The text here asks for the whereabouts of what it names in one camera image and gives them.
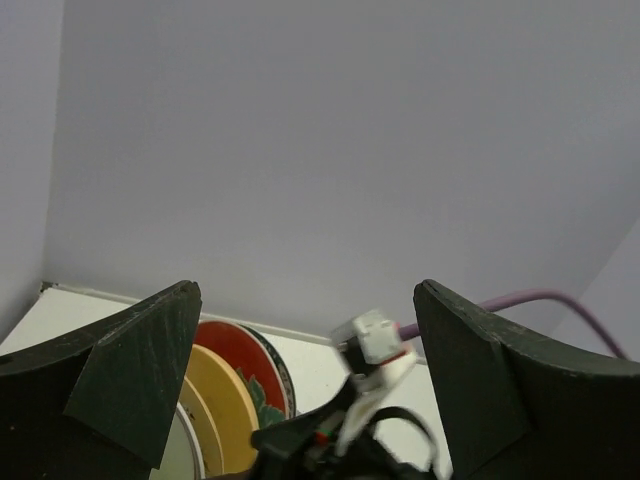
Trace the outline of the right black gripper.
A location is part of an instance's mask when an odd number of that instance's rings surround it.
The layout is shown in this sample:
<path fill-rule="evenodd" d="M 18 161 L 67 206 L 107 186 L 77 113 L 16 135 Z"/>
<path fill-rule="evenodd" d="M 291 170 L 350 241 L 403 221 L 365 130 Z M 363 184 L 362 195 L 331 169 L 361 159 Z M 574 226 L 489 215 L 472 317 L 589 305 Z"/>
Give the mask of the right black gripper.
<path fill-rule="evenodd" d="M 428 427 L 411 411 L 384 407 L 369 421 L 342 457 L 335 452 L 338 432 L 356 399 L 347 377 L 340 390 L 325 404 L 307 413 L 257 430 L 251 446 L 257 450 L 256 479 L 437 479 L 437 447 Z M 402 420 L 424 435 L 432 455 L 423 469 L 399 461 L 375 437 L 385 420 Z"/>

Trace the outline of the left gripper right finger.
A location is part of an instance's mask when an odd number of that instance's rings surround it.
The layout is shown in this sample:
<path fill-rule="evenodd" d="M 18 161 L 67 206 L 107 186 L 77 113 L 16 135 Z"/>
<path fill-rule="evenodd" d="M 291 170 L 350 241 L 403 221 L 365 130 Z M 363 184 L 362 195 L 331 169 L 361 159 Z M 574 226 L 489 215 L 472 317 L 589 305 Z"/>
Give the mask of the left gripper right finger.
<path fill-rule="evenodd" d="M 490 313 L 433 280 L 414 306 L 458 479 L 635 479 L 639 366 Z"/>

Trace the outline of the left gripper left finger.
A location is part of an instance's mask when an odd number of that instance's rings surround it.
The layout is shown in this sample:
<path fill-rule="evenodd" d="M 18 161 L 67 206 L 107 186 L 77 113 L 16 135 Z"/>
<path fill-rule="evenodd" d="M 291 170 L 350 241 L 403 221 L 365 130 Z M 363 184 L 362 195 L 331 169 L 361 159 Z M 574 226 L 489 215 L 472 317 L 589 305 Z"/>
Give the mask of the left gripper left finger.
<path fill-rule="evenodd" d="M 4 479 L 146 479 L 160 466 L 201 312 L 197 283 L 1 358 Z"/>

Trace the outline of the yellow plate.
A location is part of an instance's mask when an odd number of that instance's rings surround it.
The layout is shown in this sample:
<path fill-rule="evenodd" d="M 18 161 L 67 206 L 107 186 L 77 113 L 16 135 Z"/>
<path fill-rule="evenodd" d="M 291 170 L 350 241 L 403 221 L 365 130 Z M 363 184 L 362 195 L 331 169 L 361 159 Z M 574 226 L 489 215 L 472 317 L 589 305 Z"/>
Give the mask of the yellow plate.
<path fill-rule="evenodd" d="M 215 423 L 225 470 L 248 470 L 256 457 L 251 435 L 259 422 L 244 382 L 222 357 L 201 345 L 192 347 L 186 377 L 203 398 Z"/>

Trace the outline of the green rim lettered plate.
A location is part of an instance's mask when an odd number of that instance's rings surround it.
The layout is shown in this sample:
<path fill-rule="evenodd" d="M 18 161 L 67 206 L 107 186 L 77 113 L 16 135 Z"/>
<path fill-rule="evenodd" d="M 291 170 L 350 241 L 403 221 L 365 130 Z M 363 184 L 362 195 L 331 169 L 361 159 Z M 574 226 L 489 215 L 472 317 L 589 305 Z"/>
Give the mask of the green rim lettered plate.
<path fill-rule="evenodd" d="M 251 393 L 259 394 L 256 406 L 262 427 L 290 419 L 297 413 L 296 394 L 286 363 L 275 346 L 258 331 L 242 326 L 247 338 L 260 350 L 252 361 Z"/>

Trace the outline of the red teal flower plate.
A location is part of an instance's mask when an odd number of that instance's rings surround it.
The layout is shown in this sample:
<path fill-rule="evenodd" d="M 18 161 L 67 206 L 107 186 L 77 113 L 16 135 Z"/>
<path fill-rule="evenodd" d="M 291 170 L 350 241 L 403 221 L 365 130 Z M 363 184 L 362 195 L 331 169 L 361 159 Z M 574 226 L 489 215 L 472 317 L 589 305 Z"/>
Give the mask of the red teal flower plate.
<path fill-rule="evenodd" d="M 261 428 L 286 419 L 285 392 L 264 346 L 240 325 L 222 321 L 199 324 L 194 342 L 222 357 L 245 384 Z"/>

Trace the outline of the green red striped plate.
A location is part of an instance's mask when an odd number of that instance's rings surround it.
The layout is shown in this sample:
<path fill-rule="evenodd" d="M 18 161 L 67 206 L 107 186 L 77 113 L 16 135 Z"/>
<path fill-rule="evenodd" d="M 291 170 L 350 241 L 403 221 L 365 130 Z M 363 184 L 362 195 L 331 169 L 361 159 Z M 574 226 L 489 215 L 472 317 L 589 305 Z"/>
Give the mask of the green red striped plate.
<path fill-rule="evenodd" d="M 161 465 L 152 469 L 150 480 L 196 480 L 204 476 L 199 443 L 182 405 L 176 411 L 169 431 Z"/>

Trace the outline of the beige patterned plate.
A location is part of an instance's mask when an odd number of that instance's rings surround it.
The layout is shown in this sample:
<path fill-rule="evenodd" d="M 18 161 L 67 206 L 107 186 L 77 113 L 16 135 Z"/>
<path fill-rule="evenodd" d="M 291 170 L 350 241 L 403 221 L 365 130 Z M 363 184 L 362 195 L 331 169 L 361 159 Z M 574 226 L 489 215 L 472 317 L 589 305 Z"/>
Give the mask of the beige patterned plate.
<path fill-rule="evenodd" d="M 217 427 L 205 401 L 187 377 L 184 378 L 179 401 L 197 437 L 205 476 L 223 474 L 224 458 Z"/>

